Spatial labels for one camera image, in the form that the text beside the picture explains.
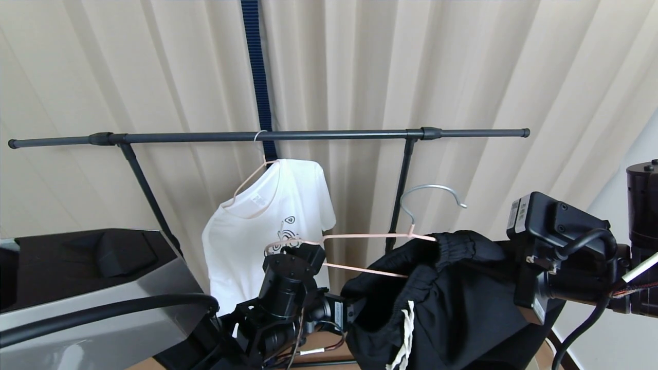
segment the curtain fold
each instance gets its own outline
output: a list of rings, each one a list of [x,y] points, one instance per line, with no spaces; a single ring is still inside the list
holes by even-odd
[[[407,187],[418,232],[504,238],[534,191],[587,208],[658,107],[654,1],[261,3],[277,130],[524,128],[531,137],[418,142]],[[1,135],[258,131],[241,7],[228,1],[0,2]],[[334,232],[388,230],[403,140],[280,142],[318,161]],[[202,286],[201,231],[258,165],[252,143],[135,151]],[[0,232],[158,228],[116,149],[1,149]],[[406,231],[402,214],[398,230]],[[398,240],[397,245],[404,243]],[[334,240],[365,266],[384,240]],[[332,271],[339,287],[345,273]]]

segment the clothes rack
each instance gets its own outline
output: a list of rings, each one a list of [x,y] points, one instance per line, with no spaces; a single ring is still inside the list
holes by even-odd
[[[194,142],[249,142],[253,141],[256,132],[181,132],[170,134],[115,134],[113,132],[99,132],[89,136],[73,136],[64,138],[41,138],[16,140],[11,139],[8,145],[12,149],[22,147],[44,147],[57,145],[100,145],[118,146],[123,152],[132,169],[139,186],[151,207],[164,234],[172,245],[183,255],[180,243],[169,229],[160,206],[153,195],[153,191],[139,165],[137,156],[131,144],[146,143],[194,143]],[[393,213],[389,233],[395,233],[400,215],[400,197],[404,193],[407,175],[411,164],[414,145],[418,140],[435,140],[439,138],[491,138],[491,137],[519,137],[527,138],[530,129],[519,128],[512,130],[443,130],[435,127],[408,128],[402,130],[319,130],[319,131],[268,131],[261,132],[257,141],[282,140],[384,140],[404,139],[405,149],[402,157],[402,166],[397,181],[397,192],[393,203]],[[386,239],[385,251],[393,249],[395,238]]]

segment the clothes hanger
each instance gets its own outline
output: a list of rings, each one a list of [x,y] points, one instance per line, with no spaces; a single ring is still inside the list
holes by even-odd
[[[256,132],[256,134],[255,134],[254,137],[253,137],[253,142],[254,142],[254,143],[256,143],[256,138],[258,138],[258,135],[259,135],[261,132],[267,132],[267,130],[260,130],[260,131]],[[238,186],[238,188],[236,189],[236,192],[233,193],[233,198],[231,199],[231,203],[226,204],[226,205],[223,205],[222,207],[225,208],[225,207],[230,207],[230,206],[232,206],[233,203],[236,202],[236,196],[238,196],[238,193],[240,192],[240,189],[242,189],[242,188],[243,188],[243,187],[249,182],[249,180],[251,180],[252,177],[256,176],[256,174],[257,174],[258,172],[260,172],[261,168],[263,168],[263,167],[265,167],[265,166],[267,166],[267,165],[271,165],[271,164],[273,164],[273,163],[277,163],[277,162],[279,162],[278,159],[275,159],[275,160],[273,160],[273,161],[267,161],[267,159],[265,158],[265,153],[262,152],[262,151],[258,148],[258,144],[256,144],[256,150],[257,150],[259,153],[262,153],[262,154],[263,154],[263,163],[262,163],[260,166],[258,166],[258,168],[257,168],[255,171],[253,171],[253,173],[250,174],[249,177],[247,177],[247,180],[244,180],[244,182],[243,182],[242,184],[240,184],[240,186]]]
[[[319,241],[308,241],[308,240],[302,240],[302,239],[287,239],[287,240],[280,240],[278,242],[270,243],[265,247],[264,253],[265,256],[268,256],[270,253],[270,248],[275,247],[275,246],[284,246],[286,244],[289,244],[291,242],[299,242],[299,243],[306,243],[306,244],[312,244],[312,245],[322,245],[322,243],[327,240],[327,239],[339,239],[339,238],[397,238],[397,237],[406,237],[409,239],[415,238],[415,239],[422,239],[422,240],[429,240],[431,242],[436,242],[436,238],[433,238],[431,236],[426,236],[426,235],[418,235],[415,234],[414,228],[416,227],[416,218],[414,217],[413,213],[411,213],[407,207],[405,207],[403,200],[405,196],[420,190],[420,189],[427,189],[427,188],[432,188],[432,189],[441,189],[441,190],[446,190],[452,196],[455,198],[455,201],[457,202],[457,205],[462,208],[467,208],[468,206],[464,203],[462,203],[459,200],[459,196],[457,195],[457,192],[453,190],[452,188],[449,188],[448,186],[444,185],[437,185],[437,184],[426,184],[426,185],[419,185],[415,186],[406,192],[402,194],[400,197],[400,208],[409,215],[411,218],[411,226],[409,227],[409,231],[406,234],[403,233],[389,233],[389,234],[333,234],[333,235],[325,235],[320,239]],[[352,267],[352,266],[344,266],[344,265],[337,265],[335,263],[328,263],[325,262],[323,265],[327,267],[335,267],[338,269],[345,269],[345,270],[352,270],[352,271],[359,271],[362,273],[372,273],[372,274],[377,274],[377,275],[386,275],[386,276],[391,276],[391,277],[402,277],[402,278],[407,278],[407,275],[400,275],[400,274],[394,274],[394,273],[387,273],[385,271],[377,271],[377,270],[370,270],[370,269],[362,269],[360,267]]]

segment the black fabric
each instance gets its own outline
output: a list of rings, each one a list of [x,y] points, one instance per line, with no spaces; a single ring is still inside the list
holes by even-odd
[[[545,325],[528,324],[513,303],[511,282],[457,263],[502,261],[496,243],[472,231],[432,236],[438,242],[411,240],[369,267],[408,279],[361,274],[345,284],[342,296],[367,298],[347,333],[361,369],[384,369],[395,358],[409,300],[415,328],[408,369],[524,369],[564,302],[551,302]]]

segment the white wall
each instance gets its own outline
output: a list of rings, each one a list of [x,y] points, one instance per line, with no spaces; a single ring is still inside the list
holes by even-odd
[[[596,197],[588,212],[610,220],[618,243],[628,239],[626,167],[658,158],[658,111],[622,160],[617,173]],[[555,324],[561,340],[592,312],[593,306],[569,302]],[[572,346],[571,355],[587,370],[656,369],[658,319],[607,311]]]

